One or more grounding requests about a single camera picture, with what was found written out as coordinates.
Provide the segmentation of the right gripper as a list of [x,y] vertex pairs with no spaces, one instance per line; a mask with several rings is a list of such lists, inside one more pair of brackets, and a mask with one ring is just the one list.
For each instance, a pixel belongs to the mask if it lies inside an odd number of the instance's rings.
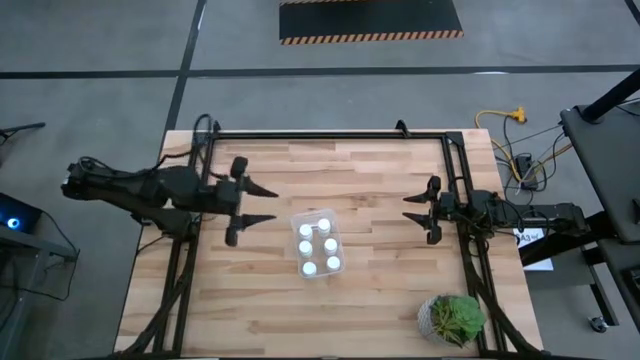
[[427,243],[436,245],[442,239],[442,229],[438,225],[439,220],[450,220],[456,209],[456,196],[453,192],[440,192],[441,178],[432,176],[427,183],[427,191],[403,198],[405,202],[430,203],[428,214],[416,214],[403,212],[402,215],[428,230]]

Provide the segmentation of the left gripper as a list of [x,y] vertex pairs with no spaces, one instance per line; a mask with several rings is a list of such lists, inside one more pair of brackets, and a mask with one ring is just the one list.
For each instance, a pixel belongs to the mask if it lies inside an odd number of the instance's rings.
[[243,192],[256,197],[277,198],[278,194],[256,184],[245,171],[248,159],[235,157],[228,176],[222,176],[216,184],[216,197],[222,206],[221,213],[229,216],[225,243],[230,247],[238,244],[238,233],[255,224],[270,221],[275,215],[240,214]]

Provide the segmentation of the clear plastic basket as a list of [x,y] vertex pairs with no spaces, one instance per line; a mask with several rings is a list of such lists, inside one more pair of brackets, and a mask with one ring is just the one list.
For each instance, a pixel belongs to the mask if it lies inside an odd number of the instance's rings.
[[[328,236],[321,236],[317,230],[317,223],[320,219],[327,218],[331,221],[331,233]],[[304,279],[314,279],[320,277],[327,277],[337,275],[345,269],[346,260],[344,256],[344,249],[341,241],[339,224],[337,214],[332,209],[319,209],[306,213],[295,214],[290,219],[291,229],[293,232],[293,252],[297,259],[299,275]],[[298,228],[303,224],[309,224],[313,227],[313,239],[310,241],[313,245],[313,255],[310,258],[303,258],[299,255],[298,244],[301,240],[298,237]],[[328,238],[334,238],[338,242],[338,251],[335,256],[338,256],[341,260],[341,269],[335,272],[330,272],[326,267],[326,261],[329,258],[324,252],[323,244]],[[302,265],[312,261],[317,265],[318,272],[315,277],[305,278],[302,276]]]

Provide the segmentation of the potted green succulent plant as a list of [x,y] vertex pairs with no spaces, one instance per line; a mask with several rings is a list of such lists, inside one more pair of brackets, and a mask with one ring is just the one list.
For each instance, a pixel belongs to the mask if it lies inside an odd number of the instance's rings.
[[417,313],[420,334],[446,346],[466,347],[484,330],[487,317],[479,302],[468,295],[438,295]]

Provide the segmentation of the white paper sheet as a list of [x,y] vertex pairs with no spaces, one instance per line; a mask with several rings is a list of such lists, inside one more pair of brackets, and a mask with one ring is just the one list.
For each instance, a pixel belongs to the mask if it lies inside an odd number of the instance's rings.
[[[525,228],[520,231],[518,229],[513,230],[516,238],[516,244],[518,248],[535,243],[544,237],[544,231],[542,228]],[[524,267],[525,271],[553,271],[553,262],[550,258],[538,261],[531,265]]]

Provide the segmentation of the black cart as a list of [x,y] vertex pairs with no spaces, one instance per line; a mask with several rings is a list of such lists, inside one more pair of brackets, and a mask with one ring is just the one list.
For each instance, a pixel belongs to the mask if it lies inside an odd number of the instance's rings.
[[613,108],[592,124],[573,108],[560,118],[619,238],[640,242],[640,116]]

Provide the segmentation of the black stand base bars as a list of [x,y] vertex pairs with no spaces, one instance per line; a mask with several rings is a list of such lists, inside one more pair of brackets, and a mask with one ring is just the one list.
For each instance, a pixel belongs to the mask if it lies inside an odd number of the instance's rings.
[[619,320],[596,271],[598,264],[606,265],[640,331],[640,242],[622,241],[606,211],[584,217],[589,226],[588,232],[570,235],[543,229],[544,237],[522,247],[519,250],[520,258],[525,265],[531,265],[565,252],[574,252],[588,271],[589,288],[600,310],[597,317],[602,316],[610,328],[617,326]]

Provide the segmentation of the black mat with hazard stripes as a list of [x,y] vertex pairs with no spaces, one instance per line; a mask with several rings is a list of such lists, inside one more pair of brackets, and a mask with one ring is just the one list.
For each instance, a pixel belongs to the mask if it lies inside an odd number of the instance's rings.
[[453,0],[285,0],[282,45],[456,39],[464,36]]

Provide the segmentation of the black pole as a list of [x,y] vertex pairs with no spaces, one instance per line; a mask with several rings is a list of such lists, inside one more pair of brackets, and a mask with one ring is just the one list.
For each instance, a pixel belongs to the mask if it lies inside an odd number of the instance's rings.
[[587,123],[598,124],[601,122],[602,116],[638,90],[640,90],[640,68],[632,72],[592,104],[580,110],[581,117]]

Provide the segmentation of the black box with blue light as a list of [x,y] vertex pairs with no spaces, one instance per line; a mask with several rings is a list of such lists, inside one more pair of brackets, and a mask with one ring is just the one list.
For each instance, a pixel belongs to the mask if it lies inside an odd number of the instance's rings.
[[0,193],[0,225],[10,230],[33,234],[42,210]]

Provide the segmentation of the grey metal side table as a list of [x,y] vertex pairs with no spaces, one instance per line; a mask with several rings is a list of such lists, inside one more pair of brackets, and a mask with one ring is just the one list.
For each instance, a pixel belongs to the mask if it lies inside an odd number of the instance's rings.
[[0,360],[13,360],[17,347],[25,331],[27,318],[36,296],[46,294],[35,290],[34,286],[44,274],[44,268],[51,256],[65,262],[76,262],[78,251],[73,245],[59,245],[35,235],[0,228],[0,245],[6,245],[14,256],[31,256],[31,268],[23,275],[16,275],[8,285],[13,303],[8,316],[0,321]]

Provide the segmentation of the black tripod leg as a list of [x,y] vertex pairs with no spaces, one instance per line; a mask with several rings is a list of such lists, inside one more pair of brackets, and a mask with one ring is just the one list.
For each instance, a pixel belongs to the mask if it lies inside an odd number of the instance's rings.
[[16,127],[2,128],[0,129],[0,140],[2,142],[6,142],[9,138],[11,138],[12,136],[14,136],[20,131],[35,130],[35,129],[44,128],[45,126],[46,126],[45,122],[38,122],[38,123],[32,123],[32,124],[21,125]]

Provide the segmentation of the black metal table frame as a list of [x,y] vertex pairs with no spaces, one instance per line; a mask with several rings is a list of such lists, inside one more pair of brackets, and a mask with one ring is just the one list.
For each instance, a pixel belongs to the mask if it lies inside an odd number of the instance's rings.
[[[469,175],[476,189],[500,192],[498,166],[481,129],[225,131],[214,168],[248,159],[254,181],[277,198],[247,197],[247,213],[276,218],[224,242],[227,221],[207,219],[196,255],[181,353],[185,357],[375,358],[475,356],[475,345],[446,346],[423,338],[420,306],[441,293],[467,289],[457,229],[442,226],[439,244],[403,212],[403,201],[428,179]],[[332,209],[344,244],[345,269],[307,280],[293,252],[293,215]]]

